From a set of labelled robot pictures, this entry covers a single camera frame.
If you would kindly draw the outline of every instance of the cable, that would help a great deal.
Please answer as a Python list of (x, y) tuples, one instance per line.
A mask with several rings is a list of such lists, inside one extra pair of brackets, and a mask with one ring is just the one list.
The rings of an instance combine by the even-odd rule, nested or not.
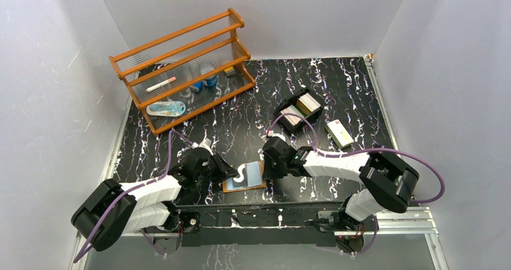
[(141, 184), (138, 184), (128, 190), (125, 190), (124, 192), (122, 192), (119, 196), (117, 196), (113, 202), (107, 207), (107, 209), (105, 210), (105, 212), (103, 213), (103, 215), (101, 215), (100, 219), (98, 220), (98, 222), (96, 223), (96, 225), (94, 226), (94, 228), (92, 229), (92, 231), (90, 232), (89, 236), (87, 237), (87, 240), (85, 241), (85, 243), (83, 244), (83, 246), (81, 247), (80, 251), (78, 252), (77, 256), (73, 259), (73, 263), (76, 263), (78, 261), (80, 261), (80, 259), (85, 255), (87, 254), (87, 252), (90, 251), (90, 249), (92, 249), (92, 246), (89, 246), (89, 244), (91, 243), (92, 239), (94, 238), (94, 236), (96, 235), (96, 233), (98, 232), (98, 229), (99, 227), (101, 226), (101, 224), (103, 223), (103, 221), (105, 220), (105, 218), (107, 217), (108, 213), (110, 213), (110, 211), (113, 209), (113, 207), (122, 199), (123, 196), (125, 195), (128, 195), (130, 192), (136, 190), (136, 189), (140, 189), (141, 187), (143, 186), (146, 186), (148, 184), (152, 184), (152, 183), (155, 183), (156, 181), (159, 181), (161, 180), (162, 178), (166, 177), (169, 170), (170, 170), (170, 167), (171, 167), (171, 158), (172, 158), (172, 134), (175, 133), (177, 134), (181, 139), (183, 139), (185, 142), (187, 142), (188, 144), (192, 145), (193, 143), (187, 139), (186, 137), (184, 137), (182, 134), (178, 133), (177, 131), (175, 130), (171, 130), (169, 131), (169, 158), (167, 160), (167, 165), (165, 166), (165, 170), (163, 171), (163, 174), (157, 178), (154, 178), (152, 180), (149, 180), (147, 181), (146, 183), (141, 183)]
[(319, 155), (323, 156), (323, 157), (349, 157), (349, 156), (352, 156), (352, 155), (356, 155), (356, 154), (363, 154), (363, 153), (366, 153), (366, 152), (391, 152), (393, 154), (400, 154), (400, 155), (404, 155), (405, 157), (409, 157), (413, 160), (416, 160), (417, 162), (420, 162), (422, 163), (423, 165), (425, 165), (426, 167), (428, 167), (434, 174), (435, 176), (438, 178), (438, 181), (440, 182), (440, 192), (432, 197), (432, 198), (429, 198), (429, 199), (412, 199), (411, 201), (415, 202), (415, 203), (431, 203), (431, 202), (434, 202), (436, 200), (438, 200), (439, 198), (441, 198), (443, 195), (444, 195), (444, 192), (445, 192), (445, 182), (444, 182), (444, 178), (442, 178), (442, 176), (440, 175), (440, 173), (432, 166), (430, 165), (428, 162), (426, 162), (425, 160), (419, 158), (419, 157), (416, 157), (415, 155), (412, 155), (412, 154), (409, 154), (407, 152), (404, 152), (404, 151), (398, 151), (398, 150), (395, 150), (395, 149), (392, 149), (392, 148), (367, 148), (367, 149), (362, 149), (360, 151), (353, 151), (353, 152), (348, 152), (348, 153), (344, 153), (344, 154), (341, 154), (341, 153), (338, 153), (338, 154), (326, 154), (322, 151), (320, 151), (319, 149), (317, 149), (316, 147), (316, 142), (318, 141), (318, 135), (316, 134), (316, 131), (314, 130), (314, 128), (312, 127), (312, 125), (310, 124), (309, 121), (307, 121), (305, 118), (303, 118), (302, 116), (300, 115), (296, 115), (294, 113), (283, 113), (282, 115), (280, 115), (279, 117), (276, 118), (276, 120), (273, 122), (273, 124), (271, 125), (270, 129), (267, 131), (267, 133), (273, 129), (273, 127), (275, 126), (275, 124), (277, 123), (277, 121), (279, 119), (281, 119), (282, 117), (286, 116), (286, 115), (291, 115), (291, 116), (295, 116), (295, 117), (298, 117), (300, 118), (302, 121), (304, 121), (307, 126), (309, 126), (309, 128), (312, 130), (312, 133), (314, 134), (314, 139), (312, 140), (312, 142), (310, 143), (310, 146), (313, 148), (313, 150), (315, 152), (317, 152)]
[(152, 245), (152, 247), (156, 250), (156, 252), (158, 252), (160, 255), (164, 255), (166, 256), (167, 253), (165, 253), (162, 249), (160, 249), (158, 246), (156, 246), (152, 241), (151, 239), (149, 238), (149, 236), (147, 236), (147, 233), (145, 233), (145, 229), (140, 229), (140, 232), (144, 235), (145, 239), (147, 240), (147, 242), (149, 242), (149, 244)]
[(376, 232), (378, 231), (380, 226), (378, 225), (378, 219), (376, 218), (376, 215), (373, 215), (372, 219), (374, 220), (374, 233), (372, 234), (372, 239), (366, 248), (360, 250), (360, 252), (356, 252), (357, 255), (365, 253), (372, 246), (374, 241), (376, 240)]
[(357, 227), (357, 232), (355, 233), (355, 236), (353, 236), (353, 237), (357, 237), (357, 235), (359, 234), (359, 231), (360, 231), (360, 227)]
[(184, 225), (184, 222), (181, 221), (179, 223), (179, 230), (177, 231), (177, 233), (179, 235), (179, 239), (180, 239), (181, 242), (183, 241), (183, 225)]

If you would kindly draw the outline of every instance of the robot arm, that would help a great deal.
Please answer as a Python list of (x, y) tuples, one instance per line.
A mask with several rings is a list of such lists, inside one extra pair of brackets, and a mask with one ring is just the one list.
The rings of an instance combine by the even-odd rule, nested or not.
[(364, 184), (366, 189), (349, 196), (337, 215), (310, 221), (321, 230), (355, 229), (368, 216), (383, 209), (404, 213), (412, 198), (419, 174), (397, 155), (375, 152), (350, 157), (324, 157), (309, 146), (295, 150), (278, 137), (270, 137), (263, 147), (265, 178), (339, 177)]
[(146, 184), (124, 195), (113, 206), (91, 241), (97, 251), (112, 246), (119, 237), (146, 227), (160, 227), (175, 230), (179, 223), (179, 211), (168, 201), (177, 199), (198, 186), (199, 180), (222, 181), (238, 173), (210, 148), (211, 140), (204, 139), (186, 152), (183, 161), (173, 166), (168, 176), (155, 183), (149, 180), (135, 183), (117, 183), (113, 179), (103, 181), (73, 214), (71, 223), (85, 237), (88, 237), (100, 217), (114, 199), (122, 192), (141, 183)]
[[(189, 189), (200, 186), (202, 179), (219, 182), (235, 177), (238, 172), (209, 147), (207, 139), (186, 152), (183, 161), (173, 166), (166, 178), (146, 184), (124, 195), (115, 204), (91, 240), (97, 251), (112, 246), (123, 233), (150, 226), (175, 230), (180, 211), (173, 201)], [(363, 191), (348, 197), (340, 211), (319, 212), (306, 221), (321, 231), (354, 230), (369, 215), (383, 209), (404, 213), (412, 197), (419, 174), (397, 155), (388, 152), (351, 157), (323, 157), (311, 147), (293, 149), (279, 137), (269, 137), (263, 146), (264, 173), (267, 180), (292, 174), (296, 177), (339, 177), (363, 183)], [(88, 237), (111, 202), (122, 192), (147, 181), (119, 184), (105, 180), (75, 212), (71, 223)]]

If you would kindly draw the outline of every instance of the wooden shelf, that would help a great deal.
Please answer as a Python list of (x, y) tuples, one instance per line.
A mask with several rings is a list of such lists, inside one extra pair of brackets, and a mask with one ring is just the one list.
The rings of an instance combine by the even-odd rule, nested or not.
[[(255, 80), (243, 65), (245, 60), (250, 59), (250, 53), (240, 43), (236, 33), (236, 29), (243, 26), (243, 19), (229, 8), (202, 22), (110, 57), (116, 74), (128, 87), (135, 105), (144, 114), (154, 134), (166, 131), (255, 85)], [(148, 74), (131, 81), (127, 79), (136, 72), (154, 67), (156, 69)], [(236, 90), (220, 98), (215, 94), (215, 98), (209, 102), (202, 100), (202, 106), (184, 116), (171, 119), (166, 125), (153, 124), (155, 119), (147, 115), (147, 106), (188, 90), (189, 86), (228, 67), (235, 67), (243, 77), (244, 83), (237, 86)], [(146, 91), (170, 77), (176, 80), (151, 92)]]
[(178, 117), (164, 117), (164, 116), (149, 116), (151, 123), (156, 129), (156, 133), (162, 133), (174, 125), (180, 124), (197, 114), (202, 113), (225, 100), (235, 97), (236, 95), (250, 89), (252, 82), (243, 73), (243, 69), (236, 73), (233, 77), (226, 77), (224, 74), (218, 75), (218, 83), (215, 87), (205, 87), (202, 91), (195, 93), (191, 92), (188, 88), (179, 91), (171, 96), (169, 99), (174, 101), (184, 101), (188, 98), (193, 99), (193, 103), (186, 105), (186, 111), (183, 115)]

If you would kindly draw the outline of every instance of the white backdrop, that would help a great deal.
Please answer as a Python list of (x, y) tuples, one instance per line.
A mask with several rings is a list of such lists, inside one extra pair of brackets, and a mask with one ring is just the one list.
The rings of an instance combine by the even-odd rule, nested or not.
[(128, 49), (102, 0), (0, 0), (0, 268), (67, 269), (110, 158)]
[(233, 7), (252, 58), (375, 52), (402, 0), (104, 0), (130, 48)]
[[(449, 269), (509, 269), (511, 0), (403, 0), (375, 55), (401, 149), (446, 191), (431, 211)], [(424, 171), (419, 198), (438, 191)]]

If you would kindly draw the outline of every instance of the small bottle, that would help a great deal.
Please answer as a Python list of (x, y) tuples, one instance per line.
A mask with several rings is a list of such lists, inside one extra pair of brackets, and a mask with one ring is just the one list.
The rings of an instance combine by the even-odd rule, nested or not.
[[(201, 69), (201, 75), (206, 74), (207, 72), (213, 71), (214, 68), (212, 66), (206, 66)], [(212, 76), (209, 76), (208, 78), (204, 79), (202, 83), (204, 86), (207, 87), (214, 87), (216, 86), (216, 82), (218, 81), (218, 74), (214, 74)]]

